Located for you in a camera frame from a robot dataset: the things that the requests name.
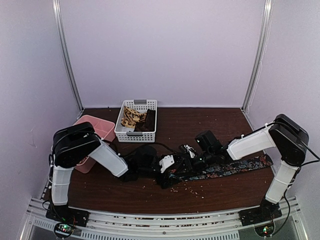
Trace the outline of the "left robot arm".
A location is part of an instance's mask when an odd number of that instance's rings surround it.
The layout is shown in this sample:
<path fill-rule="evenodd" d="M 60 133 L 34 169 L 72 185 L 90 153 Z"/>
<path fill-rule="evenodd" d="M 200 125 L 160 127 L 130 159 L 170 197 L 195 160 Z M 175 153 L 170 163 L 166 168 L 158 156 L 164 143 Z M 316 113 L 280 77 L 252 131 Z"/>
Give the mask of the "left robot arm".
<path fill-rule="evenodd" d="M 132 159 L 121 156 L 88 121 L 58 130 L 53 136 L 50 156 L 50 208 L 53 215 L 61 222 L 72 218 L 68 198 L 71 176 L 76 165 L 86 157 L 94 159 L 124 182 L 135 181 L 140 175 L 161 176 L 176 162 L 173 155 L 157 159 L 147 152 L 145 156 L 151 161 L 144 160 L 142 156 Z"/>

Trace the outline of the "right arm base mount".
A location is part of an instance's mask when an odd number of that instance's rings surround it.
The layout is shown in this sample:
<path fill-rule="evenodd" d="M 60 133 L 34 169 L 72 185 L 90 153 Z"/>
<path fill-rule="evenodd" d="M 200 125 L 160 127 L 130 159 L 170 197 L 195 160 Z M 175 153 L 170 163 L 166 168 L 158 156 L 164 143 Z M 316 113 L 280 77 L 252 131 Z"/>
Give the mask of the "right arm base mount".
<path fill-rule="evenodd" d="M 242 226 L 256 225 L 268 222 L 282 216 L 282 211 L 278 204 L 258 206 L 238 212 Z"/>

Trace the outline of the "navy floral patterned tie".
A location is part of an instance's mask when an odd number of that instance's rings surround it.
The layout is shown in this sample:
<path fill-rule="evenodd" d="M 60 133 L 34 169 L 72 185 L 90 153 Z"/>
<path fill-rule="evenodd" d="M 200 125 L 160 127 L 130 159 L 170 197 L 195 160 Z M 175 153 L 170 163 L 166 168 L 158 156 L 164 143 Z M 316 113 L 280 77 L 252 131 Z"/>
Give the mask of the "navy floral patterned tie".
<path fill-rule="evenodd" d="M 177 169 L 176 175 L 179 177 L 181 183 L 227 177 L 238 173 L 264 169 L 272 165 L 273 161 L 270 156 L 262 154 L 253 158 L 238 160 L 230 164 L 214 164 L 202 172 L 185 172 L 183 169 Z"/>

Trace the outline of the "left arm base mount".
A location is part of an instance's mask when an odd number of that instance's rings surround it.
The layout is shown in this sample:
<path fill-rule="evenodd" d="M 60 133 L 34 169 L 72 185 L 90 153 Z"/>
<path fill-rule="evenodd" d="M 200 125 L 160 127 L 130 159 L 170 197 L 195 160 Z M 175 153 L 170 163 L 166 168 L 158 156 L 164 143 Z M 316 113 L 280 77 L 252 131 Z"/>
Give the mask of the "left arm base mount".
<path fill-rule="evenodd" d="M 45 217 L 72 226 L 86 227 L 90 213 L 86 210 L 70 208 L 68 205 L 50 204 Z"/>

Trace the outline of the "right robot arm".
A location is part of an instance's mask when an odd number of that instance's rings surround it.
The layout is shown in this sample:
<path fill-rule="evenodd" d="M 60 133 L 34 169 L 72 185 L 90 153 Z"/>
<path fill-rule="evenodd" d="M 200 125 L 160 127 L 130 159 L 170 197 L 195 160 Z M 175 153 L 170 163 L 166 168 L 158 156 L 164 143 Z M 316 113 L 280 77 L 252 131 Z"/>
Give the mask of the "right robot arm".
<path fill-rule="evenodd" d="M 276 148 L 281 155 L 280 167 L 273 178 L 265 197 L 256 210 L 259 220 L 268 220 L 275 212 L 279 201 L 285 196 L 299 169 L 304 166 L 309 148 L 309 134 L 285 114 L 279 114 L 271 123 L 253 132 L 241 135 L 222 145 L 208 130 L 195 138 L 202 153 L 190 160 L 193 171 L 203 171 L 212 164 L 230 164 L 242 158 Z"/>

